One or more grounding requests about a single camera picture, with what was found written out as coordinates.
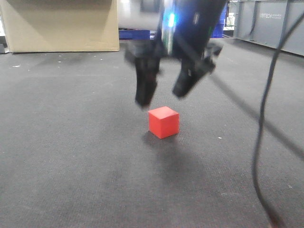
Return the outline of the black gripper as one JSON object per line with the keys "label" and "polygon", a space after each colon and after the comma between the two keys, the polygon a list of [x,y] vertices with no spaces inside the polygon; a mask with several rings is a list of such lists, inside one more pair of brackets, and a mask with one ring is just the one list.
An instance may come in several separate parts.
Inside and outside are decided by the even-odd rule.
{"label": "black gripper", "polygon": [[176,97],[185,97],[210,72],[210,61],[201,57],[226,5],[225,0],[162,0],[153,40],[128,43],[125,60],[136,68],[135,101],[149,106],[154,96],[164,57],[182,59],[173,87]]}

